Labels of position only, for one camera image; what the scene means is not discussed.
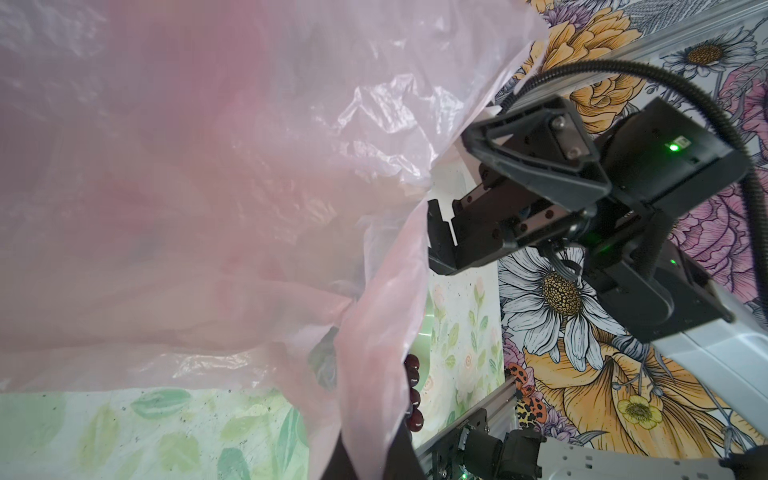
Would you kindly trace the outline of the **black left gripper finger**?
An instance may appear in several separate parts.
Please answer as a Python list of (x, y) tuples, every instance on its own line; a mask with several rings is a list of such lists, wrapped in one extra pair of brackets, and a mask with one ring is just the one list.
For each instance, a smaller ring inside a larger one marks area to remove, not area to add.
[[(386, 462), (382, 474), (377, 474), (374, 479), (406, 480), (425, 479), (426, 474), (417, 458), (412, 445), (411, 432), (406, 422), (402, 421), (392, 445), (387, 453)], [(328, 466), (321, 476), (322, 480), (359, 480), (363, 479), (355, 471), (351, 459), (343, 445), (341, 437), (329, 460)]]

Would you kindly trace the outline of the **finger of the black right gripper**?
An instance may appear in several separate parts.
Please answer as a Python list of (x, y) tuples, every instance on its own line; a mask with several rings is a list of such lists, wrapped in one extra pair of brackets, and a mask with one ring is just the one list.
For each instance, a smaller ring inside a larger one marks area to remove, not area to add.
[(574, 105), (557, 95), (475, 122), (461, 140), (482, 164), (569, 212), (612, 190)]
[(452, 221), (443, 219), (439, 200), (428, 201), (427, 231), (430, 269), (438, 275), (456, 275), (463, 270), (457, 261), (458, 247), (451, 230)]

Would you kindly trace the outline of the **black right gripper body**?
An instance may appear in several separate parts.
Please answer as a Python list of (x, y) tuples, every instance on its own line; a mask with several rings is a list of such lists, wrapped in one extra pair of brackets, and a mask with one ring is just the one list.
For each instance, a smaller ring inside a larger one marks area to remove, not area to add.
[(524, 247), (564, 247), (583, 236), (598, 209), (575, 211), (496, 175), (452, 202), (452, 265), (480, 267)]

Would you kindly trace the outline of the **dark purple grape bunch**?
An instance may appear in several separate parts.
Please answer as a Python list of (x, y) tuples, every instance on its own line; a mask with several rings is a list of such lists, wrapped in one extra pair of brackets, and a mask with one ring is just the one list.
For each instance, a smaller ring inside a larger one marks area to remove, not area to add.
[(405, 415), (405, 424), (411, 433), (418, 433), (424, 426), (424, 416), (419, 410), (421, 395), (416, 386), (420, 381), (420, 361), (417, 356), (408, 354), (404, 367), (409, 385), (409, 406)]

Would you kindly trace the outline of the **pink plastic bag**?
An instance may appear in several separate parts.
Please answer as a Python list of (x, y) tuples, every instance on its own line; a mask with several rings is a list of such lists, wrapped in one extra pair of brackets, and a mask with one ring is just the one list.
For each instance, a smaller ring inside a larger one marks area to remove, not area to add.
[(384, 475), (430, 172), (522, 1), (5, 1), (1, 387), (273, 386)]

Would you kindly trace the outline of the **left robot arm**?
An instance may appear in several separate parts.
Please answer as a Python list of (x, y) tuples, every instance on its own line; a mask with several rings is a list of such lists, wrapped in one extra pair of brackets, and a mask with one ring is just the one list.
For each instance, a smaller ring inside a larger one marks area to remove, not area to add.
[(418, 453), (402, 427), (383, 471), (361, 474), (342, 442), (324, 479), (765, 479), (767, 447), (725, 459), (674, 460), (595, 450), (512, 430), (503, 439), (481, 427), (455, 429)]

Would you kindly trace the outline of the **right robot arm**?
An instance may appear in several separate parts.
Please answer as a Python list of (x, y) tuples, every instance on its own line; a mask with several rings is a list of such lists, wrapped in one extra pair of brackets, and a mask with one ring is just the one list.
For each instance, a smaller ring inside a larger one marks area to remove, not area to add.
[(584, 279), (635, 339), (693, 373), (756, 430), (767, 429), (767, 331), (670, 238), (675, 222), (741, 180), (747, 157), (656, 99), (598, 137), (553, 95), (471, 124), (461, 136), (480, 182), (445, 220), (428, 204), (440, 275), (526, 247), (584, 251)]

